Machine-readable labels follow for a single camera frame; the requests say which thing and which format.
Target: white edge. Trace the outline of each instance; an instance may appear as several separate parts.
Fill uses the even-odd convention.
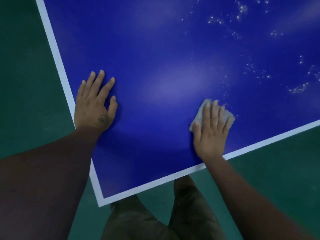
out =
[[[66,71],[65,71],[63,63],[62,63],[62,59],[61,59],[61,56],[60,56],[59,48],[58,48],[56,39],[54,37],[54,32],[52,30],[52,26],[51,26],[51,23],[50,23],[50,20],[49,20],[49,16],[48,16],[48,13],[47,13],[47,10],[46,10],[46,6],[45,6],[45,3],[44,3],[43,0],[36,0],[36,3],[37,3],[37,6],[38,6],[38,9],[39,9],[39,12],[40,12],[40,16],[41,16],[41,19],[42,19],[44,30],[45,30],[47,38],[48,38],[48,42],[49,42],[49,45],[50,45],[50,48],[51,48],[51,52],[52,52],[52,55],[53,55],[53,58],[54,58],[54,62],[56,64],[56,67],[57,67],[57,70],[58,70],[58,74],[59,74],[59,77],[60,77],[62,88],[63,88],[63,91],[65,93],[66,101],[68,103],[69,110],[70,110],[70,113],[71,113],[71,116],[72,116],[72,120],[73,120],[74,119],[74,111],[75,111],[75,101],[73,99],[73,95],[72,95],[72,92],[71,92],[70,84],[69,84],[69,81],[67,79]],[[320,125],[320,120],[317,120],[315,122],[309,123],[307,125],[303,125],[301,127],[298,127],[296,129],[287,131],[287,132],[282,133],[280,135],[277,135],[277,136],[271,137],[269,139],[260,141],[258,143],[246,146],[246,147],[244,147],[242,149],[239,149],[239,150],[236,150],[234,152],[227,153],[223,157],[226,160],[229,160],[229,159],[231,159],[233,157],[240,156],[242,154],[245,154],[245,153],[253,151],[255,149],[264,147],[264,146],[269,145],[271,143],[274,143],[276,141],[280,141],[280,140],[282,140],[284,138],[287,138],[287,137],[293,136],[295,134],[298,134],[300,132],[306,131],[308,129],[314,128],[314,127],[316,127],[318,125]],[[127,191],[115,194],[115,195],[107,197],[107,198],[104,198],[103,195],[102,195],[102,191],[101,191],[101,187],[100,187],[100,184],[99,184],[99,180],[98,180],[98,177],[97,177],[96,170],[94,169],[94,164],[93,164],[92,160],[91,160],[90,174],[89,175],[90,175],[91,183],[92,183],[92,186],[93,186],[93,191],[94,191],[94,194],[95,194],[97,202],[98,202],[98,206],[101,207],[101,206],[108,205],[108,204],[110,204],[112,202],[115,202],[115,201],[124,199],[126,197],[129,197],[131,195],[140,193],[142,191],[151,189],[151,188],[156,187],[158,185],[170,182],[172,180],[175,180],[177,178],[183,177],[183,176],[188,175],[190,173],[194,173],[194,172],[199,171],[199,170],[204,169],[204,168],[206,168],[205,164],[201,163],[199,165],[184,169],[182,171],[179,171],[179,172],[173,173],[171,175],[159,178],[159,179],[154,180],[152,182],[140,185],[138,187],[129,189]]]

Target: person's left arm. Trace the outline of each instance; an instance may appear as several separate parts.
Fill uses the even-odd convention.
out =
[[[116,98],[104,103],[112,78],[84,80],[74,113],[75,131],[50,144],[0,160],[0,239],[67,239],[88,180],[91,155],[110,127]]]

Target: olive green pants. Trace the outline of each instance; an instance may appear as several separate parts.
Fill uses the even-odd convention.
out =
[[[159,222],[136,195],[111,207],[101,240],[226,240],[210,206],[194,186],[176,194],[168,226]]]

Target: glossy blue surface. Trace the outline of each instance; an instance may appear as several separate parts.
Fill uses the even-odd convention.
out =
[[[320,119],[319,0],[44,1],[73,96],[92,70],[116,78],[92,157],[105,198],[199,164],[206,98],[237,115],[225,153]]]

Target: green floor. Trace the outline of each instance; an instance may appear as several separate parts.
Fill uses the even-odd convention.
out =
[[[0,0],[0,13],[2,158],[56,140],[74,127],[35,0]],[[251,185],[318,239],[319,143],[320,127],[230,160]],[[202,170],[192,177],[227,238],[241,239],[209,173]],[[168,223],[172,182],[139,197],[151,213]],[[88,181],[69,239],[99,239],[109,213],[108,206],[98,208]]]

